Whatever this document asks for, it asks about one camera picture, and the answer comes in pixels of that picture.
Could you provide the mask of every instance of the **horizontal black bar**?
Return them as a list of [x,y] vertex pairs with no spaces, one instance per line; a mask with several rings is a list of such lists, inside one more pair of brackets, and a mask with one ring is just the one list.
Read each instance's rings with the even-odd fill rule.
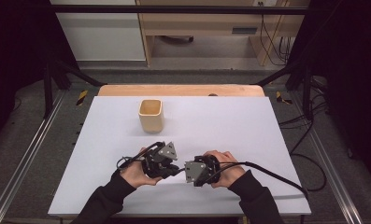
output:
[[199,7],[199,6],[108,6],[108,5],[52,5],[26,6],[33,11],[50,10],[59,13],[182,13],[182,14],[258,14],[307,15],[329,12],[328,9],[308,7]]

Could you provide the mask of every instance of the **gray carpet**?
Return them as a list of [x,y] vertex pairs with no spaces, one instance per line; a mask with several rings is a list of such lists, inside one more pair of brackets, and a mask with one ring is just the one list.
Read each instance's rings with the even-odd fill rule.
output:
[[[249,84],[272,72],[259,71],[250,73],[236,70],[217,71],[87,71],[92,77],[108,83],[237,83]],[[47,215],[52,193],[57,189],[65,166],[71,156],[74,145],[81,131],[93,96],[98,88],[71,77],[73,85],[65,95],[64,102],[55,121],[52,123],[41,148],[24,178],[21,187],[6,213],[8,218],[49,219],[59,223],[57,217]],[[282,90],[281,80],[265,88],[265,94],[271,98],[278,121],[299,116],[295,105],[276,101],[276,90]],[[76,105],[81,91],[88,90],[83,105]],[[291,96],[281,92],[284,99]],[[0,194],[20,162],[22,154],[30,144],[43,116],[43,85],[37,82],[18,92],[20,107],[12,113],[7,125],[0,134]],[[371,176],[363,163],[348,158],[346,145],[330,116],[321,112],[316,115],[314,127],[324,143],[335,168],[349,191],[364,223],[371,223]],[[288,149],[292,148],[305,132],[305,127],[282,130]],[[296,152],[308,155],[316,160],[313,146],[307,137]],[[301,182],[307,188],[316,188],[321,184],[320,171],[310,162],[293,158],[295,169]],[[323,190],[310,192],[312,215],[307,216],[306,223],[348,223],[341,208],[327,185]],[[287,223],[299,223],[298,217],[285,217]]]

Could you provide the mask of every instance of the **person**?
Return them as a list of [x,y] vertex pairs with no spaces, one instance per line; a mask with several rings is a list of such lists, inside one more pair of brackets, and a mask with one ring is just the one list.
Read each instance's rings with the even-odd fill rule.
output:
[[[212,150],[206,152],[204,156],[206,155],[215,156],[219,162],[237,162],[229,151],[221,153]],[[141,161],[134,161],[125,170],[114,173],[105,186],[97,188],[71,223],[105,223],[123,209],[123,199],[126,196],[140,186],[155,186],[161,179],[147,177],[142,170]],[[240,165],[223,171],[219,181],[212,183],[211,187],[228,188],[238,195],[239,205],[251,223],[284,223],[270,190],[263,187],[250,170],[246,172]]]

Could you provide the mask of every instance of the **beige container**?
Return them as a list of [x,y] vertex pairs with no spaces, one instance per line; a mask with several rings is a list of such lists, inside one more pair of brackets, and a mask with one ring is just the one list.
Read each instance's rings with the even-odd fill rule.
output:
[[162,131],[164,114],[161,100],[143,100],[138,115],[144,132],[159,133]]

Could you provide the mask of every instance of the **white cabinet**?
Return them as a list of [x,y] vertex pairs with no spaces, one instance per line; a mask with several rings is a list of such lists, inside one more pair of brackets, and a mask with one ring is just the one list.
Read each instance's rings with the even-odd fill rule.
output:
[[[134,0],[50,0],[53,5],[135,5]],[[77,61],[145,61],[137,14],[57,13]]]

